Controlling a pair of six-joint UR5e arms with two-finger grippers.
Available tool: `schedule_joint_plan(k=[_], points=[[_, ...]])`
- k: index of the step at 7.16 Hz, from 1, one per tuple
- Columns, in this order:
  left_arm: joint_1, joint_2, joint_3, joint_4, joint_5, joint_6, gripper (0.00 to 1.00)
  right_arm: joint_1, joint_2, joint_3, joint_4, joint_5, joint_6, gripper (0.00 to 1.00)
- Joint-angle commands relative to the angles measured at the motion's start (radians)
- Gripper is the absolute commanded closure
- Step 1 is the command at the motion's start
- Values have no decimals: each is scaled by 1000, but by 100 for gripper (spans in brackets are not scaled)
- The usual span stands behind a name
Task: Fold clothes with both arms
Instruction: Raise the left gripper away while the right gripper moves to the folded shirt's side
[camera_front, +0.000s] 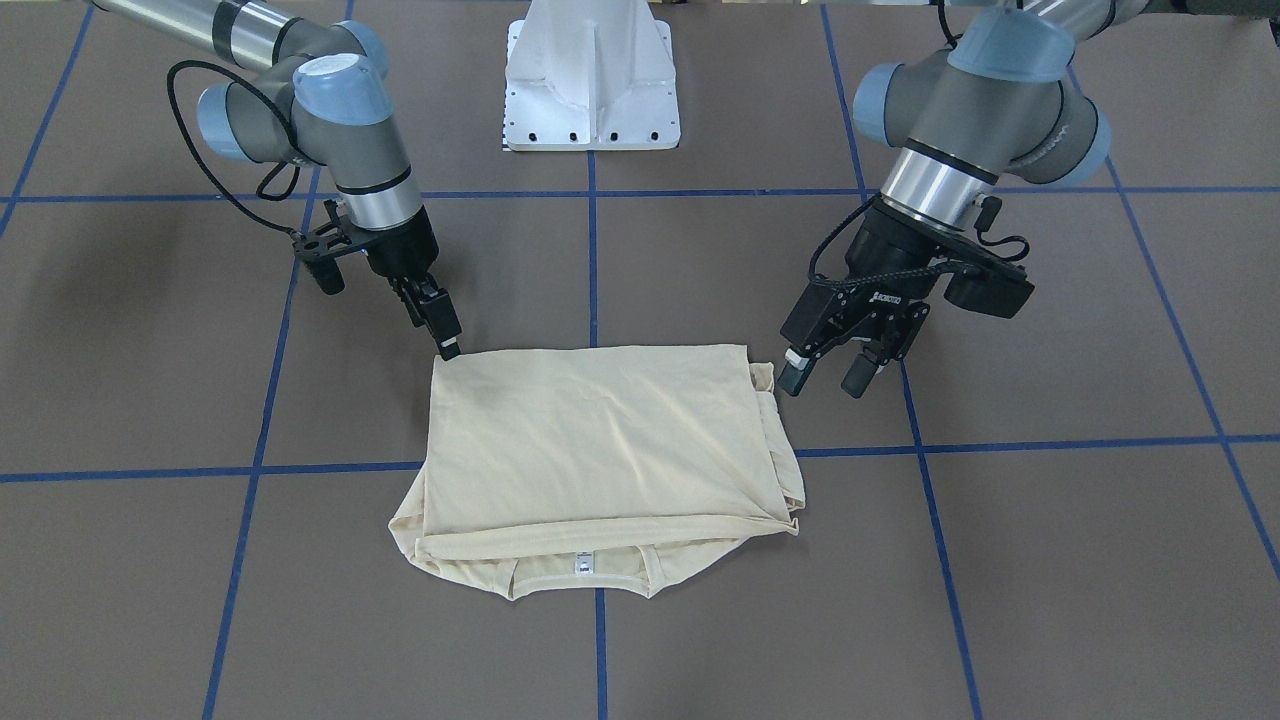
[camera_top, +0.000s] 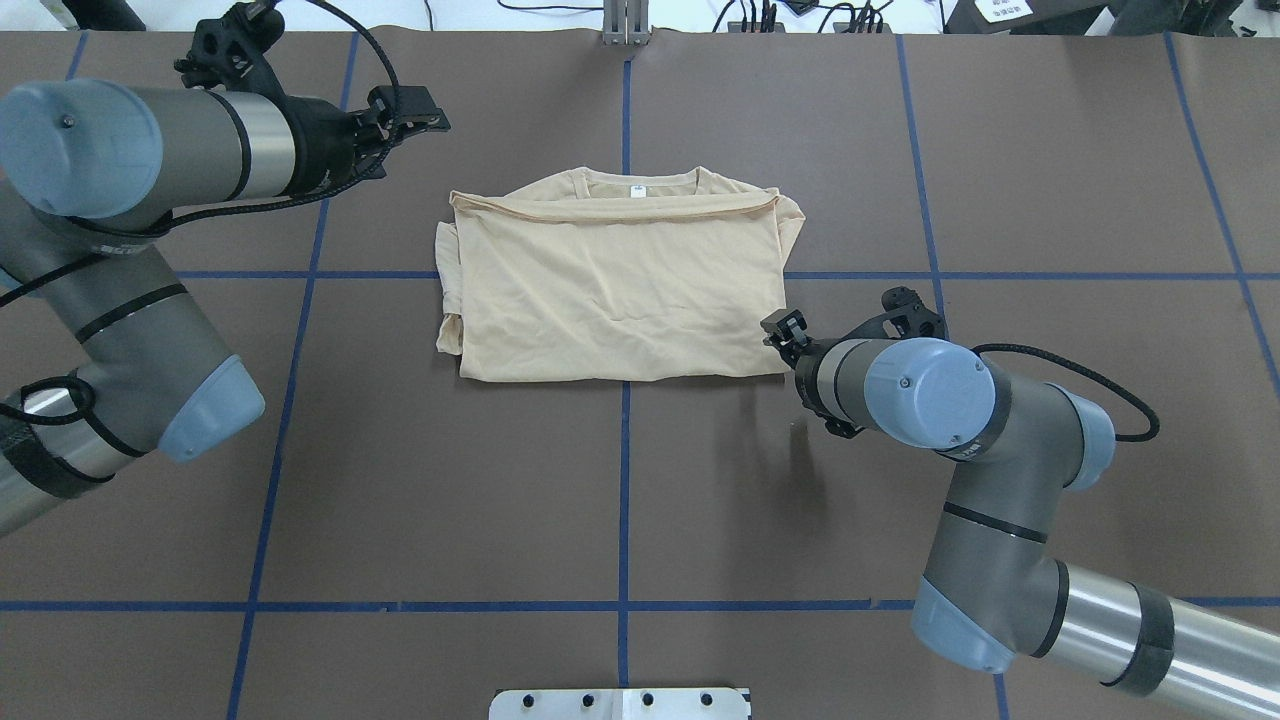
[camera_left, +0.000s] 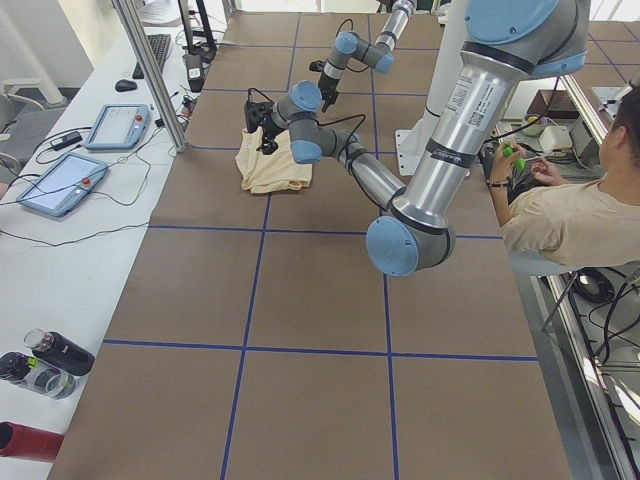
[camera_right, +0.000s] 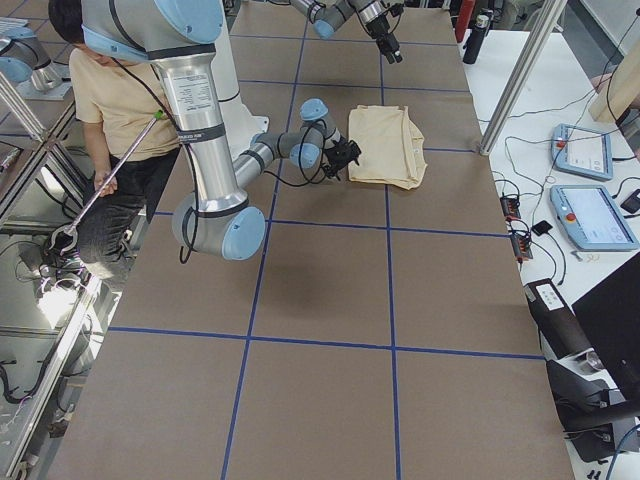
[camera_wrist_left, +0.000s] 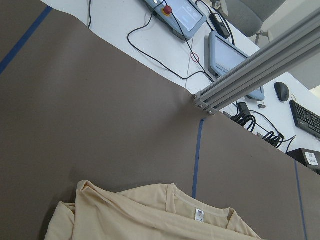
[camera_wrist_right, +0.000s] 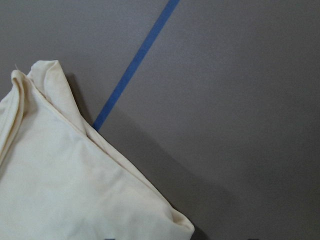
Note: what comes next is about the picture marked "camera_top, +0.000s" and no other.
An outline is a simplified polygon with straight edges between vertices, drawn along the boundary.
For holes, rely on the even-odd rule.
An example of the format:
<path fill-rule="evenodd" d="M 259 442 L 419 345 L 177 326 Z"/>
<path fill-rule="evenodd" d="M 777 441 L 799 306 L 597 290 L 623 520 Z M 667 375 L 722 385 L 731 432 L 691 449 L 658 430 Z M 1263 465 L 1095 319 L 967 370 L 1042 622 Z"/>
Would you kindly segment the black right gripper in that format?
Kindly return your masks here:
<path fill-rule="evenodd" d="M 760 320 L 764 343 L 772 347 L 788 368 L 794 369 L 796 386 L 815 386 L 822 360 L 831 348 L 829 340 L 812 338 L 800 310 L 777 310 Z"/>

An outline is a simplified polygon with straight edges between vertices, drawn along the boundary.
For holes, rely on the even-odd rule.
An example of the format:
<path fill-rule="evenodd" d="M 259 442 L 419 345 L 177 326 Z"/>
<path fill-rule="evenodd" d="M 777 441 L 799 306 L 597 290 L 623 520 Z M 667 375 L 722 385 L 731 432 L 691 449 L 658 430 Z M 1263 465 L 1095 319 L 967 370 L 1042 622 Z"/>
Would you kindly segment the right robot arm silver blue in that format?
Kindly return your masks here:
<path fill-rule="evenodd" d="M 1206 717 L 1277 716 L 1277 635 L 1047 553 L 1060 500 L 1091 488 L 1123 437 L 1097 404 L 986 361 L 911 302 L 835 338 L 780 309 L 764 342 L 838 437 L 876 430 L 954 462 L 911 629 L 980 673 L 1043 659 Z"/>

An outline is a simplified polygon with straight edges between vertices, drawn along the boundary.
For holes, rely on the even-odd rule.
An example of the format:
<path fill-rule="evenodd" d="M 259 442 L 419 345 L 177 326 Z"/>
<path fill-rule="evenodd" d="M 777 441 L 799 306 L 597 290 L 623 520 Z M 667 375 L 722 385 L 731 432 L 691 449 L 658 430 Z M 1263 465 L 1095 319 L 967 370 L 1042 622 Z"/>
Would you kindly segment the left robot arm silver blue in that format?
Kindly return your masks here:
<path fill-rule="evenodd" d="M 163 236 L 323 201 L 378 178 L 404 140 L 449 127 L 422 86 L 380 85 L 355 111 L 273 78 L 6 94 L 3 302 L 37 295 L 87 359 L 3 398 L 3 533 L 152 451 L 188 462 L 262 415 L 243 360 L 159 252 Z"/>

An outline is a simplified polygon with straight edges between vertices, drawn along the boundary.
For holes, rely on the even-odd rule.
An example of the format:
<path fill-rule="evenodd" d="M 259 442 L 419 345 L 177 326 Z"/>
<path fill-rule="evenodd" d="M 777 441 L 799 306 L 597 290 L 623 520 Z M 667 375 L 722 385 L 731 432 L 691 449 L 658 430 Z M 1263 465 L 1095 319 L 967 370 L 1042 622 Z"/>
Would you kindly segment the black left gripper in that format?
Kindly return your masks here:
<path fill-rule="evenodd" d="M 317 193 L 379 170 L 392 149 L 408 138 L 448 132 L 451 122 L 424 86 L 379 85 L 369 108 L 343 111 L 320 97 L 288 96 L 285 118 L 294 140 L 294 170 L 287 196 Z"/>

